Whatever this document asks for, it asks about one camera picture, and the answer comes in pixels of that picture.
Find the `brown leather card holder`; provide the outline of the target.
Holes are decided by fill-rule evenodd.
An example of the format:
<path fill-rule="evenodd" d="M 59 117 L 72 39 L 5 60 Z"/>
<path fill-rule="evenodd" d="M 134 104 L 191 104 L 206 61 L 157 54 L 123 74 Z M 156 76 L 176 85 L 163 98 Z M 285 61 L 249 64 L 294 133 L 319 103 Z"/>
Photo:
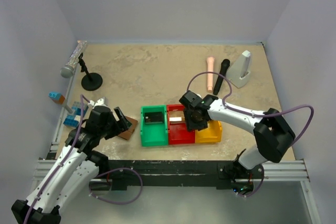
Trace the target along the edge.
<path fill-rule="evenodd" d="M 133 119 L 133 118 L 130 118 L 128 116 L 125 117 L 130 123 L 131 123 L 131 126 L 129 127 L 129 129 L 131 130 L 131 136 L 133 135 L 137 125 L 138 125 L 138 121 Z"/>

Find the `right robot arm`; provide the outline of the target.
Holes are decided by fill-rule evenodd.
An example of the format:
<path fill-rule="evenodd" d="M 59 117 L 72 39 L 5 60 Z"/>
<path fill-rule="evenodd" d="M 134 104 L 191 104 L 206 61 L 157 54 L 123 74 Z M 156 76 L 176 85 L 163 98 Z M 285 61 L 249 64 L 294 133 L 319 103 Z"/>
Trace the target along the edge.
<path fill-rule="evenodd" d="M 227 103 L 214 95 L 201 98 L 187 91 L 179 99 L 184 107 L 184 119 L 188 131 L 197 138 L 205 136 L 212 123 L 227 123 L 251 133 L 255 146 L 243 150 L 223 171 L 227 177 L 245 178 L 253 168 L 271 161 L 279 163 L 295 140 L 295 134 L 286 120 L 275 109 L 254 111 Z"/>

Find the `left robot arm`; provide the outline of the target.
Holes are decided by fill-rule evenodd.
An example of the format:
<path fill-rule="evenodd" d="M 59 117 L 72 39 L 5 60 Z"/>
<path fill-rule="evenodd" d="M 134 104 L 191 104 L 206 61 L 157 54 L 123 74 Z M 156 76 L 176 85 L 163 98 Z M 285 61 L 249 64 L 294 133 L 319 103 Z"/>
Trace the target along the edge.
<path fill-rule="evenodd" d="M 71 131 L 59 158 L 37 188 L 25 199 L 12 205 L 18 223 L 60 223 L 61 212 L 95 177 L 109 171 L 109 159 L 94 150 L 100 140 L 127 131 L 131 123 L 119 107 L 95 106 L 84 127 Z"/>

